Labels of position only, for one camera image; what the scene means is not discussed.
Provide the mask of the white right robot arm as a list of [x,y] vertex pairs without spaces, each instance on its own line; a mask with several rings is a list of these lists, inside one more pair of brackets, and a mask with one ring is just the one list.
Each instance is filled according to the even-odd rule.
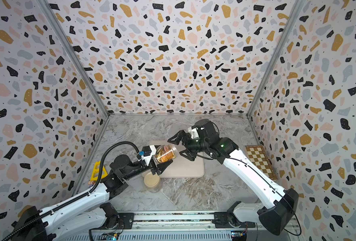
[[209,119],[197,121],[187,131],[181,130],[169,138],[169,143],[182,144],[182,156],[194,161],[197,153],[204,152],[233,171],[260,200],[257,204],[239,202],[231,209],[238,222],[261,223],[270,233],[279,236],[295,217],[299,195],[285,189],[256,167],[230,138],[219,136],[219,129]]

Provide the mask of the clear plastic cookie jar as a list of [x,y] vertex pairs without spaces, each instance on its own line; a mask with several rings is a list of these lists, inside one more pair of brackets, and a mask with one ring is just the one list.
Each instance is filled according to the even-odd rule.
[[173,144],[160,145],[156,149],[155,158],[157,163],[165,163],[169,160],[173,160],[178,155],[178,151]]

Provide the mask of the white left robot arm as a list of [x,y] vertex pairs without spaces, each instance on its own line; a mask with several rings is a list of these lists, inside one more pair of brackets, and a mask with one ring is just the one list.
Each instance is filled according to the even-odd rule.
[[159,176],[173,162],[172,156],[158,160],[141,152],[133,163],[120,155],[110,164],[111,171],[92,188],[53,206],[31,207],[17,222],[6,241],[60,241],[86,230],[126,229],[125,219],[109,201],[127,187],[127,180],[145,172]]

